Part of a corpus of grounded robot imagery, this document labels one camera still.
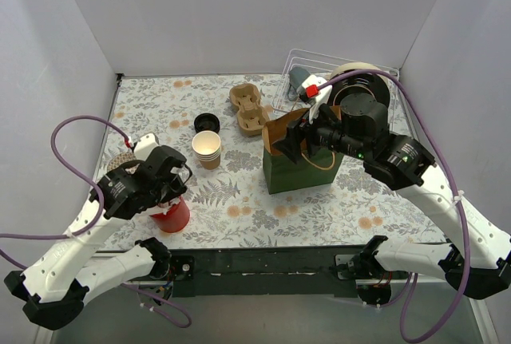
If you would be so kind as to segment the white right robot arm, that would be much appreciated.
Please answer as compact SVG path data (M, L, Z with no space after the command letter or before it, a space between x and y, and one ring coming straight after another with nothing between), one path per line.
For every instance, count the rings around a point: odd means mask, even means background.
M379 278L406 271L444 279L472 299L486 299L510 286L510 236L468 200L453 194L433 155L410 136L390 131L387 107L366 93L350 94L335 115L326 104L287 123L272 146L297 164L321 148L363 162L373 179L420 209L447 243L399 243L376 235L346 263L348 279Z

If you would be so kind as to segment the brown and green paper bag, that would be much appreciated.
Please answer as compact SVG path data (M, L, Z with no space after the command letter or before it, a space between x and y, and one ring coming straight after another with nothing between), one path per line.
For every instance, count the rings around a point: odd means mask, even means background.
M343 162L342 153L333 153L326 148L321 148L313 157L309 157L303 141L300 148L306 158L301 156L295 164L273 146L274 142L285 137L287 125L306 112L306 109L293 110L267 122L263 127L263 174L271 195L332 184Z

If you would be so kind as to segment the stack of kraft paper cups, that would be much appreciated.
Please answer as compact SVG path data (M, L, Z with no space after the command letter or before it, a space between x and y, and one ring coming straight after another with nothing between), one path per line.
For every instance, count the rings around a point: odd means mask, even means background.
M219 167L221 139L216 132L198 132L192 139L192 150L203 168L214 170Z

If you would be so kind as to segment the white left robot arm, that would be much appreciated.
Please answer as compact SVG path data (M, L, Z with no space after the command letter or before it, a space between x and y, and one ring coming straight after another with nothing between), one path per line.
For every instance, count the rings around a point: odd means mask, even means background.
M62 239L34 264L4 279L10 293L24 302L33 324L59 330L72 322L97 296L140 277L165 278L171 269L169 249L158 239L139 240L123 254L95 265L88 261L127 221L157 213L187 190L179 170L186 159L174 148L156 146L147 155L107 172L95 184L81 212Z

